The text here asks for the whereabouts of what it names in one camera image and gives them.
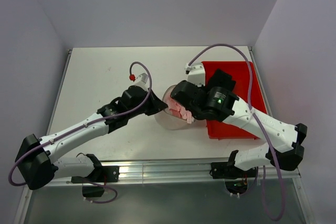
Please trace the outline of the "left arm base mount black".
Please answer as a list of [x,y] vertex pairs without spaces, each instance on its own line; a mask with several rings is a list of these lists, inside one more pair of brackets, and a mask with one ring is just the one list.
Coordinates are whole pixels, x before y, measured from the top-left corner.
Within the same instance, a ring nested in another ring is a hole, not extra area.
[[119,166],[101,166],[95,168],[87,177],[74,176],[71,183],[116,183],[119,179]]

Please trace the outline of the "white mesh laundry bag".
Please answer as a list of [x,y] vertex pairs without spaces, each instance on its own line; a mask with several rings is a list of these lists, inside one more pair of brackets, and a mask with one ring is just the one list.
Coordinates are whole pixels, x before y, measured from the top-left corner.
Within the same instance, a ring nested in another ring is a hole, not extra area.
[[[174,88],[175,88],[175,85],[172,85],[166,90],[162,98],[163,102],[165,102],[165,100],[168,97],[171,98],[171,92],[173,91]],[[176,118],[168,114],[167,109],[156,114],[154,118],[161,127],[167,130],[180,130],[180,129],[186,128],[188,125],[191,125],[182,119]]]

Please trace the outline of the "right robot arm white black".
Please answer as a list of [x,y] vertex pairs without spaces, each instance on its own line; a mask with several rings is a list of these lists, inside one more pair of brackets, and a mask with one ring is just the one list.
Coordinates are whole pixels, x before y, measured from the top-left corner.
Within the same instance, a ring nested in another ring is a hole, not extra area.
[[234,177],[269,164],[293,171],[303,160],[305,149],[301,144],[308,128],[302,123],[292,125],[276,120],[223,87],[205,89],[184,80],[173,88],[170,97],[197,120],[233,125],[265,141],[255,148],[230,154],[227,170]]

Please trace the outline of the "pink bra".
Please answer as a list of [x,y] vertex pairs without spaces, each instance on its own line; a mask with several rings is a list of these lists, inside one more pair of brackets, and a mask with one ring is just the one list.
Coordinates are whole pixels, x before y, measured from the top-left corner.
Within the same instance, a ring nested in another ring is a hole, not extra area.
[[168,105],[168,109],[167,109],[168,114],[176,118],[182,119],[186,121],[188,124],[192,124],[195,121],[191,112],[188,111],[185,107],[183,107],[179,103],[177,103],[172,98],[168,97],[165,100],[165,103]]

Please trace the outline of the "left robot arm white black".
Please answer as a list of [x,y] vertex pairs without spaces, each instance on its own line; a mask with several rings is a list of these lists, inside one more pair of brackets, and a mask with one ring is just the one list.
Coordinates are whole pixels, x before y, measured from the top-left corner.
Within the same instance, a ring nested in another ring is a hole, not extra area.
[[155,115],[167,104],[153,91],[130,86],[122,96],[103,105],[82,122],[61,132],[37,138],[31,134],[24,138],[15,163],[31,190],[44,187],[50,181],[75,177],[79,181],[97,182],[103,178],[104,168],[93,154],[64,158],[76,147],[104,136],[127,125],[138,115]]

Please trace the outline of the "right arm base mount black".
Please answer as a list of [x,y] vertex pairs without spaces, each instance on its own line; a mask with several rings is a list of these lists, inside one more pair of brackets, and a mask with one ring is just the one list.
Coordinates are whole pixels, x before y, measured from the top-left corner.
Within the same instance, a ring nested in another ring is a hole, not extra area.
[[209,174],[213,179],[239,179],[256,177],[257,169],[241,170],[228,162],[212,162]]

